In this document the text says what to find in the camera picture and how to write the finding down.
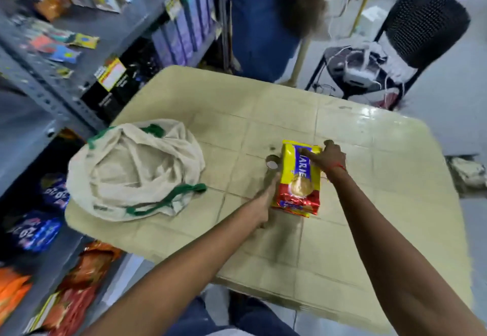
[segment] beige table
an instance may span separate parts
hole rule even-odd
[[[203,149],[210,188],[178,216],[105,222],[74,201],[68,224],[159,262],[206,232],[261,187],[264,158],[282,140],[338,142],[349,172],[379,210],[472,305],[471,261],[457,194],[423,122],[280,85],[186,67],[150,81],[113,124],[184,122]],[[359,259],[333,186],[321,179],[319,215],[277,212],[227,262],[216,282],[288,307],[374,331],[389,327]]]

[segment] red thread bracelet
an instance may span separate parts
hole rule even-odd
[[[332,168],[335,168],[335,167],[340,167],[341,169],[343,169],[345,172],[347,172],[347,169],[340,163],[340,162],[334,162],[331,166],[329,166],[328,168],[326,168],[325,172],[326,174],[328,174],[328,172],[330,172],[330,170]]]

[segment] person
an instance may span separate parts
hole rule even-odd
[[[230,0],[236,74],[274,82],[322,20],[324,0]]]
[[[487,334],[482,322],[433,266],[360,190],[346,171],[345,154],[338,145],[327,140],[319,154],[301,152],[326,172],[334,185],[375,294],[398,335]],[[296,335],[254,298],[244,296],[243,301],[231,302],[230,318],[239,330],[216,327],[201,298],[193,300],[246,238],[267,221],[275,189],[276,184],[271,184],[156,265],[82,335]]]

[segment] yellow and red biscuit packet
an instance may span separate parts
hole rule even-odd
[[[310,214],[317,215],[320,207],[321,171],[311,164],[307,156],[300,153],[302,148],[313,153],[322,150],[318,145],[283,141],[283,172],[272,206],[309,217]]]

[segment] black mesh chair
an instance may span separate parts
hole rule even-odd
[[[344,82],[342,74],[334,69],[339,63],[343,63],[350,53],[351,49],[347,47],[332,47],[325,50],[305,90],[312,86],[320,86],[315,80],[319,81],[320,71],[325,67],[342,90],[343,99],[398,87],[399,96],[389,107],[389,110],[393,110],[421,73],[462,37],[469,24],[468,12],[456,0],[397,0],[374,41],[377,42],[382,34],[385,34],[405,63],[417,69],[411,79],[404,83],[404,91],[403,84],[395,84],[382,69],[376,79],[380,83],[377,87],[365,89]]]

